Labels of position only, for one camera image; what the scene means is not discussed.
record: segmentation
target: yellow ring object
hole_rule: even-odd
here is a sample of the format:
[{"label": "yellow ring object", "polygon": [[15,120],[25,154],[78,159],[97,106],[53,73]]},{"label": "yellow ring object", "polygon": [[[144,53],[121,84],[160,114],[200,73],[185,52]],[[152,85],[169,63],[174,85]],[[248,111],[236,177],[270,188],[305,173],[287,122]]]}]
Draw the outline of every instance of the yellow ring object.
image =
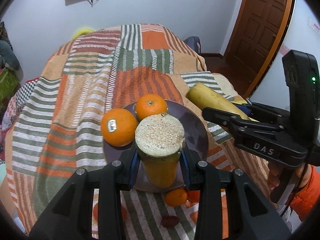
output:
[{"label": "yellow ring object", "polygon": [[81,29],[81,30],[77,31],[75,35],[73,35],[72,39],[74,40],[81,35],[86,35],[88,33],[93,33],[93,32],[94,32],[94,30],[92,30],[92,29]]}]

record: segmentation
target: hand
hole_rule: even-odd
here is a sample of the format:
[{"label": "hand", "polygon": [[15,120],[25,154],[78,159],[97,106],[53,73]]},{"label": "hand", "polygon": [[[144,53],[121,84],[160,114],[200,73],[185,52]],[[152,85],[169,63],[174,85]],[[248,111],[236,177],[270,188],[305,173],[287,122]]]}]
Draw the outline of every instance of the hand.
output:
[{"label": "hand", "polygon": [[[304,165],[305,164],[302,164],[299,168],[296,169],[296,174],[297,176],[300,178],[301,177],[301,174],[302,174],[302,171],[303,171],[303,168],[304,168]],[[275,187],[278,187],[279,184],[280,184],[280,180],[279,180],[279,177],[280,177],[280,174],[282,172],[282,167],[280,167],[278,164],[275,164],[275,163],[272,163],[272,162],[269,162],[268,163],[268,168],[270,170],[269,172],[269,175],[268,175],[268,186],[271,190],[273,190]],[[309,182],[309,179],[310,179],[310,176],[311,176],[311,165],[309,164],[308,165],[308,169],[307,169],[307,172],[306,174],[304,175],[303,179],[302,179],[302,182],[301,184],[299,185],[299,188],[302,188],[304,187],[308,182]]]}]

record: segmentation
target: banana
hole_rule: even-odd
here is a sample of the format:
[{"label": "banana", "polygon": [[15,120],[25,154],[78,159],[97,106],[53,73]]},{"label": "banana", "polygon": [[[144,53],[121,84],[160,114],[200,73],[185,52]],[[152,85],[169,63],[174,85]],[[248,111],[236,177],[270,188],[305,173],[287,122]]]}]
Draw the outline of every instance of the banana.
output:
[{"label": "banana", "polygon": [[238,107],[202,83],[198,83],[190,88],[186,97],[201,110],[205,107],[211,107],[238,114],[242,119],[250,120],[250,118]]}]

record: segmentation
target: orange sleeve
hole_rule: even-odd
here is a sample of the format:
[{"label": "orange sleeve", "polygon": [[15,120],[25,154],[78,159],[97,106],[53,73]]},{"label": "orange sleeve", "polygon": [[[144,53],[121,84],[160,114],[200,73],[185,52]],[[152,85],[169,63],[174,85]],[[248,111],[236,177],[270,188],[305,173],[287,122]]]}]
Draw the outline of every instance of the orange sleeve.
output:
[{"label": "orange sleeve", "polygon": [[314,166],[311,168],[312,172],[308,184],[297,193],[290,205],[301,221],[307,217],[320,196],[320,174]]}]

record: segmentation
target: person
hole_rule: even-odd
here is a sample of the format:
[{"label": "person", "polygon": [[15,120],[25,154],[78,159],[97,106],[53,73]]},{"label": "person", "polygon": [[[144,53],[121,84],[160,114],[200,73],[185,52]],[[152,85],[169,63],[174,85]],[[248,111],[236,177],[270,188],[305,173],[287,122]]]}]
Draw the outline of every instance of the person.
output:
[{"label": "person", "polygon": [[[268,186],[271,190],[279,186],[279,177],[281,168],[275,163],[268,163],[270,170],[268,175]],[[296,174],[300,178],[304,164],[296,169]],[[302,182],[299,186],[299,191],[296,193],[291,208],[298,214],[301,221],[305,220],[310,213],[312,207],[316,204],[320,196],[320,174],[317,172],[315,166],[308,165],[307,172],[304,175]]]}]

